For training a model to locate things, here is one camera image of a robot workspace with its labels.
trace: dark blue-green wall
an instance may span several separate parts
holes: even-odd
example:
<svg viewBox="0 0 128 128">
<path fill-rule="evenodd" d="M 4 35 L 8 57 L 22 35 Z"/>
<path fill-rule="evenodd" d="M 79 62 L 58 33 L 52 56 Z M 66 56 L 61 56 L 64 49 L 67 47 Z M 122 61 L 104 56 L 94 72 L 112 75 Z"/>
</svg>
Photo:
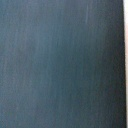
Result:
<svg viewBox="0 0 128 128">
<path fill-rule="evenodd" d="M 122 0 L 0 0 L 0 128 L 126 128 Z"/>
</svg>

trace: white border strip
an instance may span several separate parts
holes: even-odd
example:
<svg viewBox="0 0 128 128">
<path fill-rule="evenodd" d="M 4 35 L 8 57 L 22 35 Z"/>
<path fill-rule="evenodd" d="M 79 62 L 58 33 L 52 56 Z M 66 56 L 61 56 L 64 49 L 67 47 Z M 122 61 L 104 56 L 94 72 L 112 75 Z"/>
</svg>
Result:
<svg viewBox="0 0 128 128">
<path fill-rule="evenodd" d="M 125 67 L 126 67 L 126 104 L 128 117 L 128 0 L 124 0 L 124 25 L 125 25 Z"/>
</svg>

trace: textured surface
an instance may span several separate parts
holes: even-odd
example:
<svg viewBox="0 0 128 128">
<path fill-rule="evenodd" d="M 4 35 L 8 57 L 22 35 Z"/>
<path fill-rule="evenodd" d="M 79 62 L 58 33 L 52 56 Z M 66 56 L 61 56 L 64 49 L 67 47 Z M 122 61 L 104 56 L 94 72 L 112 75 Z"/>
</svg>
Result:
<svg viewBox="0 0 128 128">
<path fill-rule="evenodd" d="M 122 0 L 0 0 L 0 128 L 125 128 Z"/>
</svg>

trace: dark teal surface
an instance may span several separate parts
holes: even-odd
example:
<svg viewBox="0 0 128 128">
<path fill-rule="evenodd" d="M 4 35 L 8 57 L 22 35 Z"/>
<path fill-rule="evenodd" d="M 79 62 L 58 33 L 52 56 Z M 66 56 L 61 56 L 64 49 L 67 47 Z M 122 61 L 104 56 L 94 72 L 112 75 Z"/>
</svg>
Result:
<svg viewBox="0 0 128 128">
<path fill-rule="evenodd" d="M 0 128 L 126 128 L 122 0 L 0 0 Z"/>
</svg>

